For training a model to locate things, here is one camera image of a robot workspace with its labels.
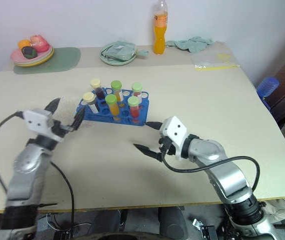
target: beige tabletop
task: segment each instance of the beige tabletop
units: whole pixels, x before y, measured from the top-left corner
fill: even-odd
[[[190,54],[173,48],[164,55],[151,53],[148,59],[113,67],[102,63],[98,52],[81,48],[78,66],[63,72],[18,75],[9,63],[0,72],[0,121],[17,110],[43,108],[61,97],[54,117],[69,124],[83,93],[91,89],[91,78],[100,78],[104,87],[120,80],[123,89],[141,82],[149,92],[148,121],[176,115],[190,133],[221,143],[228,157],[255,158],[261,167],[256,197],[285,198],[285,139],[240,67],[195,70]],[[19,118],[0,129],[0,173],[7,185],[15,157],[34,136]],[[86,121],[56,147],[52,161],[67,175],[80,211],[219,202],[204,172],[171,172],[133,146],[157,150],[158,139],[158,132],[147,126]],[[195,167],[188,161],[169,159],[169,163]],[[247,160],[235,163],[253,184],[255,166]],[[0,212],[5,199],[0,186]],[[58,203],[45,211],[71,208],[68,187],[53,167],[46,174],[42,203]]]

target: orange liquid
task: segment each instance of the orange liquid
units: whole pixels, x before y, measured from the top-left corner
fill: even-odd
[[[159,18],[166,17],[166,14],[159,14],[156,15]],[[154,26],[154,36],[155,36],[155,41],[153,45],[153,51],[155,54],[163,54],[165,51],[165,32],[167,30],[167,23],[165,24],[165,27],[158,27]]]

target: bottle cap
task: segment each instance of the bottle cap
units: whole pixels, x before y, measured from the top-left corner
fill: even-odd
[[[111,88],[114,90],[122,89],[122,82],[118,81],[118,80],[112,81],[111,82]]]
[[[131,85],[131,89],[135,92],[135,93],[139,93],[143,90],[143,85],[140,82],[135,82]]]
[[[136,107],[139,105],[139,98],[136,96],[131,96],[128,98],[128,105],[131,107]]]
[[[101,80],[99,78],[93,78],[90,80],[90,85],[95,88],[100,88],[102,86]]]
[[[87,103],[90,103],[92,101],[94,101],[96,98],[96,95],[93,94],[92,92],[86,92],[83,96],[82,96],[82,99],[87,102]]]
[[[106,101],[107,104],[112,105],[117,103],[117,97],[114,94],[109,94],[107,95],[104,100]]]

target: green cap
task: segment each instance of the green cap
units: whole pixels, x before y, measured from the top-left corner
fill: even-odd
[[[118,81],[118,80],[112,81],[111,82],[111,88],[114,90],[122,89],[122,82]]]
[[[106,101],[107,104],[110,104],[110,105],[117,103],[117,97],[114,94],[107,95],[104,98],[104,100]]]
[[[131,89],[135,92],[135,93],[139,93],[143,90],[143,85],[140,82],[135,82],[131,85]]]
[[[139,105],[139,98],[136,96],[131,96],[128,98],[128,105],[131,107],[136,107]]]

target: plastic bottle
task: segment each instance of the plastic bottle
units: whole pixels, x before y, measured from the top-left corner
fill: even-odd
[[[159,0],[154,13],[154,46],[155,54],[163,54],[165,51],[165,32],[167,29],[168,8],[165,0]]]
[[[105,101],[108,104],[110,113],[113,116],[119,115],[119,108],[118,108],[118,105],[117,105],[117,97],[114,94],[108,94],[105,97]]]
[[[115,94],[117,97],[117,102],[122,102],[124,100],[122,82],[118,80],[112,81],[111,88],[113,94]]]
[[[102,89],[102,83],[99,78],[93,78],[92,80],[90,80],[90,85],[92,86],[99,100],[105,98],[105,93],[104,90]]]
[[[128,98],[128,105],[130,109],[130,115],[133,118],[138,118],[139,117],[139,98],[136,96],[131,96]]]
[[[133,95],[138,97],[139,99],[139,104],[142,103],[142,90],[143,90],[143,85],[140,82],[135,82],[131,85],[131,89],[133,91]]]
[[[92,113],[99,113],[99,106],[95,94],[93,94],[92,92],[86,92],[82,96],[82,99],[88,104]]]

